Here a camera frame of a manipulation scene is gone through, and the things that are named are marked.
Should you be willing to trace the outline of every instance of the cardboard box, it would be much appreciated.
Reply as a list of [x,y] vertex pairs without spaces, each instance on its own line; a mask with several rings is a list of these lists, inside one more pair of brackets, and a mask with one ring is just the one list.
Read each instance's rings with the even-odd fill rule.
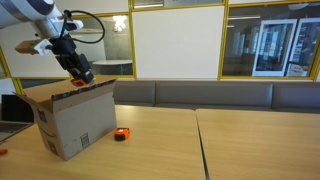
[[115,81],[99,75],[94,84],[77,88],[66,80],[18,96],[31,105],[46,148],[68,160],[116,128]]

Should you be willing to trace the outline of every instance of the robotic arm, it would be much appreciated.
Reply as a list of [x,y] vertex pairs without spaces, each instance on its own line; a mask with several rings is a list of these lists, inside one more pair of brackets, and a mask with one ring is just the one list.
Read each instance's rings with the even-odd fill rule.
[[81,21],[62,15],[53,0],[0,0],[0,29],[30,22],[37,31],[38,41],[24,41],[16,50],[21,53],[41,55],[51,50],[64,70],[72,76],[72,84],[83,86],[93,81],[93,74],[85,55],[78,55],[69,31],[83,27]]

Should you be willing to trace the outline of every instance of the laptop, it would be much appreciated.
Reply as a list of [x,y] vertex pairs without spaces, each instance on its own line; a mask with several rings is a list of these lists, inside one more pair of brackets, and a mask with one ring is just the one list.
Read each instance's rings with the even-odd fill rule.
[[1,95],[0,143],[34,123],[31,106],[14,94]]

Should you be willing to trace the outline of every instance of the orange tape measure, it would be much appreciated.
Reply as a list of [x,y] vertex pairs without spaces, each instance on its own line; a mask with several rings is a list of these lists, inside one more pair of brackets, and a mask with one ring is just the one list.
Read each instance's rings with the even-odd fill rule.
[[0,156],[8,153],[7,149],[0,149]]
[[114,131],[114,139],[116,141],[123,141],[129,138],[129,128],[117,128]]

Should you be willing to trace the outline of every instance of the black cable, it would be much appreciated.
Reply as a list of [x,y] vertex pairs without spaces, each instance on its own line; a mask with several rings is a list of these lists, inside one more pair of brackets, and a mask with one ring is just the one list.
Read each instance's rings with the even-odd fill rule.
[[89,13],[89,12],[81,11],[81,10],[73,10],[73,11],[69,11],[69,12],[70,12],[71,14],[72,14],[72,13],[82,13],[82,14],[89,15],[89,16],[91,16],[92,18],[94,18],[95,20],[97,20],[98,23],[100,24],[101,28],[102,28],[102,35],[101,35],[101,37],[100,37],[98,40],[96,40],[96,41],[83,41],[83,40],[76,39],[76,38],[72,38],[72,40],[78,41],[78,42],[81,42],[81,43],[86,43],[86,44],[95,44],[95,43],[98,43],[98,42],[100,42],[101,40],[103,40],[103,38],[104,38],[104,36],[105,36],[106,30],[105,30],[105,28],[104,28],[104,25],[102,24],[102,22],[100,21],[100,19],[99,19],[97,16],[95,16],[95,15]]
[[67,14],[70,15],[70,13],[68,12],[68,10],[65,10],[64,11],[64,14],[63,14],[63,24],[62,24],[62,28],[61,28],[61,32],[60,32],[60,36],[59,36],[59,39],[62,39],[63,38],[63,35],[64,35],[64,31],[66,30],[66,25],[67,25],[67,20],[68,20],[68,16]]

